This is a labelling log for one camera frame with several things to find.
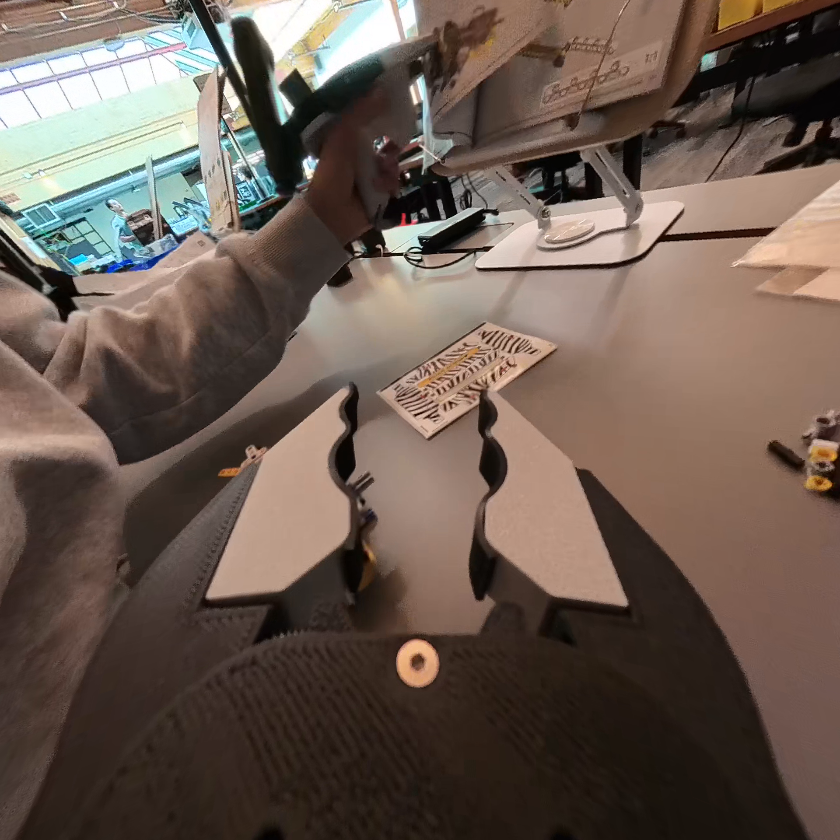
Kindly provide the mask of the black power adapter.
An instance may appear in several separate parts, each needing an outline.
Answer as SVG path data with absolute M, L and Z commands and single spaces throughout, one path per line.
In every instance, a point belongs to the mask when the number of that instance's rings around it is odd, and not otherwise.
M 444 222 L 416 237 L 419 253 L 432 255 L 448 251 L 450 246 L 476 231 L 485 222 L 487 210 L 472 207 L 447 218 Z

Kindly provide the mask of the zebra striped sticker sheet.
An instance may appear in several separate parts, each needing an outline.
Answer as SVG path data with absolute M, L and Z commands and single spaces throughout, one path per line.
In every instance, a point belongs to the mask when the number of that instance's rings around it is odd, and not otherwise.
M 556 350 L 549 340 L 482 322 L 377 395 L 429 440 L 478 407 L 482 393 L 498 392 Z

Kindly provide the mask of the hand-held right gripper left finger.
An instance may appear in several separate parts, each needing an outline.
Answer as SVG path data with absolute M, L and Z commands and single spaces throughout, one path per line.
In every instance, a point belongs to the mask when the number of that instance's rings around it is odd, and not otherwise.
M 205 591 L 210 606 L 268 606 L 309 624 L 361 582 L 361 513 L 351 483 L 359 393 L 340 388 L 262 456 Z

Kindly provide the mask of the person's left hand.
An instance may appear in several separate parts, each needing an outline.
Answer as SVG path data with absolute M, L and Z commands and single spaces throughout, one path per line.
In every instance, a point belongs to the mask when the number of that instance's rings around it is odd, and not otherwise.
M 369 124 L 387 109 L 385 91 L 374 87 L 346 108 L 324 136 L 306 198 L 341 246 L 350 245 L 372 226 L 357 188 L 359 152 Z

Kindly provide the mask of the cardboard panel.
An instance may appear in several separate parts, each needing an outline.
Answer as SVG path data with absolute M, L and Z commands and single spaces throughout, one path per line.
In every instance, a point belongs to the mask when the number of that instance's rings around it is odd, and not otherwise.
M 209 229 L 216 238 L 241 229 L 232 166 L 222 146 L 222 82 L 216 67 L 207 75 L 196 104 L 197 144 L 209 206 Z

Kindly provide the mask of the person's left forearm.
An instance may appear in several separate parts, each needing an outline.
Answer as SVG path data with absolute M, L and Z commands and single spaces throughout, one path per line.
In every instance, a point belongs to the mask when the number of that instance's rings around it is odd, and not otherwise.
M 314 189 L 256 234 L 233 234 L 212 256 L 130 310 L 73 314 L 46 381 L 137 463 L 226 414 L 279 364 L 312 300 L 346 265 L 347 210 L 319 208 Z

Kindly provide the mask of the white book stand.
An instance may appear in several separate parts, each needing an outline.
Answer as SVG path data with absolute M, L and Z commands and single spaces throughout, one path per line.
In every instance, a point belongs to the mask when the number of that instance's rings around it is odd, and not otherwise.
M 697 70 L 718 2 L 679 2 L 686 5 L 663 84 L 648 94 L 473 144 L 456 144 L 431 130 L 427 95 L 425 162 L 439 174 L 483 173 L 532 216 L 478 259 L 478 269 L 619 266 L 645 256 L 682 214 L 684 207 L 678 202 L 645 206 L 639 188 L 630 183 L 607 148 L 651 128 L 676 103 Z M 552 208 L 527 194 L 508 171 L 515 163 L 567 152 L 579 153 L 613 191 L 618 208 L 553 217 Z

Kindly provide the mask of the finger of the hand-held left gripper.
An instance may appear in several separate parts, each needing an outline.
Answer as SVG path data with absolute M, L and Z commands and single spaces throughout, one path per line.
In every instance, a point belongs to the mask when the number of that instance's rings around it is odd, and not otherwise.
M 426 59 L 437 47 L 436 35 L 417 36 L 394 43 L 382 50 L 382 68 L 387 81 L 410 85 L 422 76 Z

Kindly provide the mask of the black pole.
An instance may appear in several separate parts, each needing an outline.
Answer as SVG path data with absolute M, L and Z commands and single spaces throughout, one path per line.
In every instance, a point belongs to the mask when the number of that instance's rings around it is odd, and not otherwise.
M 204 1 L 191 1 L 189 5 L 245 110 L 265 154 L 277 194 L 292 198 L 303 179 L 305 154 L 299 132 L 290 120 L 282 122 L 280 118 L 276 62 L 268 42 L 250 17 L 233 17 L 230 29 L 235 58 L 232 58 L 210 6 Z

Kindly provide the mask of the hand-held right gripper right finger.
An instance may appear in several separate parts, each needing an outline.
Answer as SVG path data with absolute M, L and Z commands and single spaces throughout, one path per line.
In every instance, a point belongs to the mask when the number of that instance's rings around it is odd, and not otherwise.
M 469 582 L 478 601 L 510 607 L 530 632 L 565 610 L 627 616 L 620 582 L 570 457 L 499 392 L 479 399 L 479 472 Z

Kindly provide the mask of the lego instruction booklet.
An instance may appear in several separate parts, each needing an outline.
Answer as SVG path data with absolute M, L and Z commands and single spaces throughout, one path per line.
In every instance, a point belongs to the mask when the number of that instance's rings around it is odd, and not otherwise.
M 415 2 L 427 120 L 476 144 L 659 89 L 685 2 Z

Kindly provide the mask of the clear plastic bag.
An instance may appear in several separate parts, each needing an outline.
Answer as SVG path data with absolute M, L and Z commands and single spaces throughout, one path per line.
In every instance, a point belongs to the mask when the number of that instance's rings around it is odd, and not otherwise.
M 839 182 L 763 237 L 733 264 L 745 268 L 839 268 Z

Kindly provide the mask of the person's grey sweater torso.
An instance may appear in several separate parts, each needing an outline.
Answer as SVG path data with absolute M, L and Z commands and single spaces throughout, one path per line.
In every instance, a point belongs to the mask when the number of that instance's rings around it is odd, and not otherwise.
M 1 831 L 15 838 L 109 616 L 123 499 L 77 382 L 84 318 L 61 321 L 5 272 L 1 299 Z

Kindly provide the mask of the yellow lego piece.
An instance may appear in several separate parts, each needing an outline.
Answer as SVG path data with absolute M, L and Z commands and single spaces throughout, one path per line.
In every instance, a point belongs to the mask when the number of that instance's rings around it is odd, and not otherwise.
M 839 498 L 839 444 L 815 438 L 805 458 L 804 488 L 823 497 Z

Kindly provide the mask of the multicoloured lego model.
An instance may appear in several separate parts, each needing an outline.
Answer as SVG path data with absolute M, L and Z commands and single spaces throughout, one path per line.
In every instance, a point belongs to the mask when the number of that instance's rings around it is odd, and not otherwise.
M 298 606 L 346 595 L 350 602 L 375 576 L 371 532 L 377 515 L 332 451 L 323 457 L 279 443 L 262 455 L 227 538 L 206 600 L 219 605 Z

